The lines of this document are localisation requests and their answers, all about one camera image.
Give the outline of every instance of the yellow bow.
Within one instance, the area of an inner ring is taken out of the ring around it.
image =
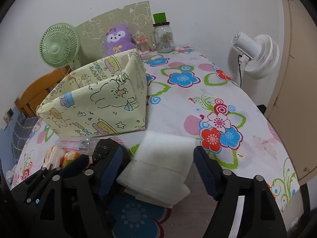
[[[121,52],[120,48],[122,48],[122,45],[119,45],[117,47],[112,48],[113,51],[116,51],[116,53]]]

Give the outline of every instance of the blue padded grip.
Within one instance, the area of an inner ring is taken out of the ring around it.
[[[102,199],[110,191],[110,188],[117,177],[119,167],[123,159],[122,148],[119,147],[115,152],[112,160],[110,161],[108,167],[104,171],[102,178],[100,180],[100,190],[99,197]]]
[[[198,169],[199,175],[202,179],[203,184],[205,185],[205,189],[207,193],[216,199],[218,197],[218,192],[216,189],[216,180],[215,177],[207,164],[206,160],[211,160],[208,155],[203,156],[202,153],[205,151],[200,151],[198,147],[194,149],[194,162]]]

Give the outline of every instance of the green jar lid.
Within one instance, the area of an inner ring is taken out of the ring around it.
[[[156,24],[166,22],[165,12],[153,14],[153,18]]]

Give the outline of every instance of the metal screw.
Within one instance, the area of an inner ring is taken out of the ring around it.
[[[55,175],[52,177],[53,181],[58,181],[61,177],[59,175]]]
[[[263,176],[261,176],[261,175],[257,175],[257,176],[256,176],[256,179],[257,179],[258,181],[263,181],[263,180],[264,180]]]
[[[91,176],[93,173],[94,173],[94,170],[92,170],[92,169],[87,169],[87,170],[85,171],[85,175],[86,175],[86,176]]]
[[[230,176],[232,174],[232,172],[229,169],[222,170],[222,173],[226,176]]]

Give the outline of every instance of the yellow paper box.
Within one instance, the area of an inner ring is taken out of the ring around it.
[[[144,64],[132,49],[72,71],[36,112],[59,136],[143,130],[146,89]]]

